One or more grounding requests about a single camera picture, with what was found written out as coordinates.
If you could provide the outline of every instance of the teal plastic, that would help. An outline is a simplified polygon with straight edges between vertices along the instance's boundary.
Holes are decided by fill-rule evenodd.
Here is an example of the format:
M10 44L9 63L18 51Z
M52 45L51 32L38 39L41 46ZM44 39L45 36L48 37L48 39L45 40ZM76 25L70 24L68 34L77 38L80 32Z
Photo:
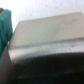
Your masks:
M2 53L12 35L11 11L5 10L2 15L0 15L0 63Z

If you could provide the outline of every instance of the metallic surface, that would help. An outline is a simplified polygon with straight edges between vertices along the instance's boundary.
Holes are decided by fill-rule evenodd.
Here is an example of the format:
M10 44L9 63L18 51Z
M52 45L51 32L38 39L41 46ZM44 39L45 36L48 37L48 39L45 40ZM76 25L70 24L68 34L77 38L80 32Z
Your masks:
M20 59L28 59L32 57L40 57L50 54L61 53L78 53L84 52L84 38L41 43L34 45L25 45L21 47L9 47L10 58L13 63L19 62Z

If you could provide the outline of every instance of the green object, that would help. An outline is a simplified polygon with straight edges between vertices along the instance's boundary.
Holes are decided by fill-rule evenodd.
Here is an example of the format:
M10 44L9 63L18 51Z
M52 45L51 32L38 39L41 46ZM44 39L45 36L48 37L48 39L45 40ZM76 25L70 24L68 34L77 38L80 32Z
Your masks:
M4 10L0 15L0 63L4 48L10 41L12 34L11 11Z

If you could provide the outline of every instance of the white background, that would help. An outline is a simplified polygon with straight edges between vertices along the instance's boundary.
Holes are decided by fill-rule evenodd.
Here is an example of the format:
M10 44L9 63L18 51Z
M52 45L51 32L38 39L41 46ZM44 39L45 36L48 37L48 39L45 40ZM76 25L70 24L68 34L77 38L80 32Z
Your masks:
M84 0L1 0L0 7L12 11L13 31L22 20L72 12L84 14Z

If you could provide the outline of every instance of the gray surface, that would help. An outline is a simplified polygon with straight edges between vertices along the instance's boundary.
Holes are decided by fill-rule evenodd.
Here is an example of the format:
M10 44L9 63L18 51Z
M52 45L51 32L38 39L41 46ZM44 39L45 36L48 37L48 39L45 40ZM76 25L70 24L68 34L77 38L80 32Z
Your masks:
M72 13L18 24L10 47L84 37L84 17Z
M26 59L49 54L83 52L84 41L78 39L84 37L83 19L81 13L73 13L20 22L9 43L12 62L17 63L23 56Z

